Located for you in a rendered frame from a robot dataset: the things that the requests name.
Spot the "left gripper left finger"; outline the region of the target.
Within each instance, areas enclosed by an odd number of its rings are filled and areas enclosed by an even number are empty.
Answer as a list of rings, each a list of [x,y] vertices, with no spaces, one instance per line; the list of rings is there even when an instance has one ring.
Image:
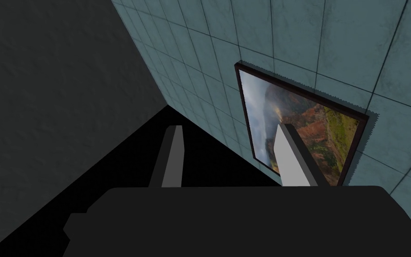
[[[183,128],[171,125],[165,131],[149,187],[181,187],[183,165]]]

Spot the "dark framed landscape picture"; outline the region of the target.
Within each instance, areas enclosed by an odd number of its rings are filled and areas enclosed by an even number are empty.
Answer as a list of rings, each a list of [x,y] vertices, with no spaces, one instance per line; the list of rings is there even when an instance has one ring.
[[[280,175],[274,144],[277,126],[292,124],[327,182],[342,186],[364,135],[362,108],[245,61],[235,73],[253,158]]]

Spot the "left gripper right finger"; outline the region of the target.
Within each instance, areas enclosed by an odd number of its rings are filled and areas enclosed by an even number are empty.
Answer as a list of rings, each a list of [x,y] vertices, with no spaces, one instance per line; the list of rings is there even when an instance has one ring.
[[[292,124],[279,124],[274,142],[282,185],[327,187],[328,181]]]

